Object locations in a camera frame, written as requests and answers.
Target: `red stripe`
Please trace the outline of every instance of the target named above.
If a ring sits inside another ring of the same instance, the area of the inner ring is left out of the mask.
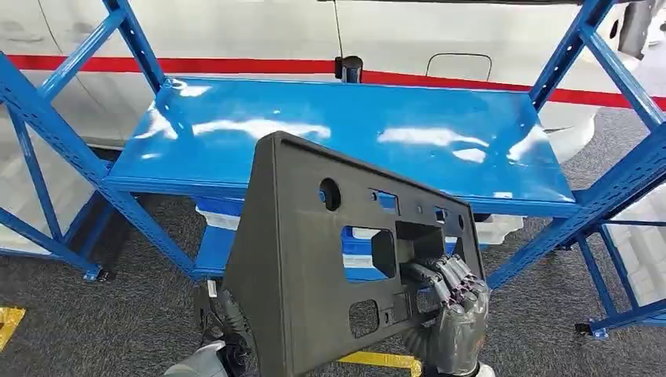
[[[37,71],[52,71],[65,57],[46,55],[8,55],[19,68]],[[264,74],[332,74],[333,60],[288,60],[288,59],[226,59],[195,57],[163,57],[158,59],[165,73],[264,73]],[[132,57],[92,57],[81,71],[88,72],[141,72]],[[465,79],[446,79],[402,73],[364,71],[363,82],[404,85],[435,86],[461,89],[517,90],[527,91],[529,86],[485,82]],[[666,110],[666,97],[654,97],[657,105]],[[611,108],[630,108],[630,104],[619,93],[591,92],[586,90],[557,89],[550,101],[570,104],[591,104]]]

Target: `round hole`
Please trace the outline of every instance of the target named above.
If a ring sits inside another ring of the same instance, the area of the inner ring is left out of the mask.
[[[330,178],[325,178],[319,184],[319,197],[324,202],[327,210],[333,211],[340,208],[341,197],[338,184]]]
[[[611,39],[615,38],[615,36],[617,35],[617,28],[619,27],[620,27],[620,21],[615,20],[615,22],[613,22],[613,27],[610,28],[610,34],[608,35],[609,38]]]

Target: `yellow floor marking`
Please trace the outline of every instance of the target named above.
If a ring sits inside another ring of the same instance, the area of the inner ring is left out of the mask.
[[[392,353],[356,352],[338,360],[342,363],[378,365],[380,367],[409,369],[412,377],[421,376],[421,362],[413,356],[393,355]]]
[[[25,309],[0,307],[0,352],[5,349],[24,314]]]

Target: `blue shelf frame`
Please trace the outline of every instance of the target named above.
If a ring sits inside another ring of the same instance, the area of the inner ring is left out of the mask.
[[[120,31],[133,55],[137,58],[151,88],[155,93],[159,91],[164,75],[127,0],[104,0],[104,4],[109,11],[109,15],[38,89],[34,88],[20,71],[9,62],[4,53],[0,53],[0,71],[3,74],[0,79],[0,100],[5,103],[12,117],[16,134],[53,238],[44,235],[2,208],[0,208],[0,222],[52,253],[51,255],[30,254],[30,256],[67,262],[84,271],[84,278],[95,280],[103,270],[99,265],[89,261],[87,257],[95,240],[101,234],[104,224],[110,218],[113,208],[115,208],[140,229],[165,255],[170,257],[172,262],[178,265],[188,277],[195,280],[196,276],[192,272],[192,261],[150,218],[135,198],[128,192],[116,192],[103,185],[101,180],[108,172],[108,162],[97,158],[50,104],[50,101],[67,85],[77,71],[116,29]],[[70,231],[62,235],[57,226],[53,204],[48,196],[46,184],[25,129],[25,123],[28,123],[39,136],[93,185],[97,190],[97,195],[93,195],[94,199],[103,196],[110,204],[102,210],[101,216],[98,217],[93,230],[86,238],[79,253],[72,251],[68,247],[68,243],[74,236],[76,229],[82,224],[82,220],[92,206],[92,201],[80,211],[71,225]],[[0,252],[3,254],[26,255],[19,251],[4,249]]]
[[[588,271],[591,274],[606,319],[592,320],[590,333],[603,336],[611,328],[629,324],[666,323],[661,314],[666,313],[666,300],[647,306],[639,306],[627,279],[621,257],[610,239],[605,224],[666,225],[654,221],[610,220],[619,211],[640,199],[659,185],[666,176],[666,115],[650,98],[631,73],[622,65],[615,53],[596,33],[596,28],[615,4],[610,0],[586,1],[565,37],[546,64],[541,76],[530,92],[537,110],[541,109],[563,75],[571,67],[583,47],[587,47],[628,99],[650,134],[632,149],[619,163],[600,177],[590,188],[574,192],[579,210],[568,217],[556,217],[541,233],[518,250],[490,277],[490,287],[497,288],[534,263],[557,246],[578,243]],[[631,309],[618,313],[608,288],[598,270],[586,238],[599,233],[606,244],[620,281],[629,297]]]
[[[109,16],[38,89],[22,76],[5,55],[0,54],[0,71],[3,72],[0,79],[0,98],[16,118],[29,123],[186,276],[198,280],[203,275],[194,270],[192,260],[178,248],[130,194],[130,191],[140,192],[141,187],[119,187],[107,183],[104,178],[108,174],[108,166],[90,151],[85,142],[50,106],[51,99],[116,29],[120,31],[131,53],[137,59],[153,92],[157,95],[165,84],[167,77],[159,67],[155,54],[127,0],[103,0],[103,3],[109,11]],[[602,222],[610,219],[609,214],[626,207],[639,197],[640,192],[655,185],[657,181],[663,181],[663,177],[666,176],[666,142],[664,142],[666,128],[663,127],[666,116],[595,31],[614,4],[615,1],[611,0],[586,0],[583,3],[564,38],[530,90],[529,96],[535,109],[539,111],[582,49],[587,47],[617,84],[622,94],[628,98],[651,133],[590,188],[576,192],[576,203],[568,206],[551,206],[548,203],[511,199],[464,198],[470,200],[474,210],[481,213],[501,212],[554,217],[544,231],[490,275],[488,281],[493,288],[501,286],[538,258],[561,245],[580,243],[586,261],[590,262],[588,265],[592,265],[593,259],[589,258],[591,254],[584,238],[592,232],[597,232]],[[169,192],[171,189],[174,188],[165,187],[164,192]],[[199,190],[197,195],[214,196],[216,193],[216,188],[201,187]],[[244,191],[244,187],[239,187],[234,191],[234,195],[244,196]],[[230,193],[228,189],[225,192],[226,196]],[[594,267],[591,267],[591,270],[598,271]],[[595,283],[601,287],[603,282],[595,280]],[[610,311],[609,315],[612,314],[611,317],[617,319],[612,324],[602,322],[605,328],[626,323],[626,318],[622,317],[627,316],[626,313],[613,313],[606,298],[602,298],[602,301]],[[639,308],[640,316],[644,312],[649,312],[649,317],[655,317],[651,312],[653,308],[654,306],[648,309]]]

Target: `black plastic panel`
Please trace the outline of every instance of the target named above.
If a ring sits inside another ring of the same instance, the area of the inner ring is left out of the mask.
[[[373,190],[395,195],[397,210],[379,206]],[[347,225],[388,230],[372,240],[388,279],[346,281]],[[262,138],[224,279],[254,334],[262,375],[301,375],[423,322],[416,290],[397,269],[415,253],[441,255],[445,236],[458,237],[456,251],[483,277],[466,203],[290,134]],[[350,309],[367,300],[378,327],[357,338]]]

